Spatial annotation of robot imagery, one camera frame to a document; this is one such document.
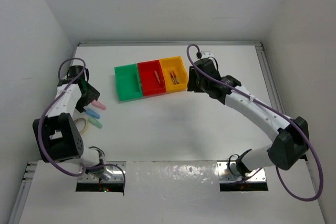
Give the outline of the red gel pen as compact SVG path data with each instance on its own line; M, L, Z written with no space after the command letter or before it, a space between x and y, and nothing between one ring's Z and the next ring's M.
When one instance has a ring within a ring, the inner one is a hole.
M176 84L180 84L179 83L179 80L178 80L178 78L177 78L177 76L176 76L176 74L175 74L175 72L172 70L172 73L173 73L173 76L174 76L174 78L175 78L175 82L176 82Z

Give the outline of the orange pen cap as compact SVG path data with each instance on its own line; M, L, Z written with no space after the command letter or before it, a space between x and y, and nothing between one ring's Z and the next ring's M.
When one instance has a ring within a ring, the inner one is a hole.
M159 73L155 70L155 71L154 71L154 74L155 74L155 77L156 77L158 83L161 84L161 79L160 79L160 77L159 77Z

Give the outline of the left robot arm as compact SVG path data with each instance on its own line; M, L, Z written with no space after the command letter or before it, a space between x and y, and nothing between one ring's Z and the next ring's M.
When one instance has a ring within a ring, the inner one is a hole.
M82 174L100 175L104 171L104 153L97 147L86 148L72 118L73 113L86 111L98 100L100 93L89 84L89 70L84 66L69 67L57 84L57 94L41 118L33 121L37 145L44 162L51 163L62 173L79 177L60 167L64 161L79 160Z

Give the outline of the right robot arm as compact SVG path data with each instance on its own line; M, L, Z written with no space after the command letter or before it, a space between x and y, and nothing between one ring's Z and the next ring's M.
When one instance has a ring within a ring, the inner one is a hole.
M220 76L209 58L198 60L195 65L215 81L206 78L191 66L188 91L205 92L210 98L236 110L259 127L272 142L263 148L248 149L239 155L234 163L228 166L234 176L243 177L255 169L268 166L289 170L305 154L308 146L295 128L298 126L305 135L308 135L308 123L305 119L302 117L284 119L251 98L245 97L244 94L248 93L248 90L241 82L230 75Z

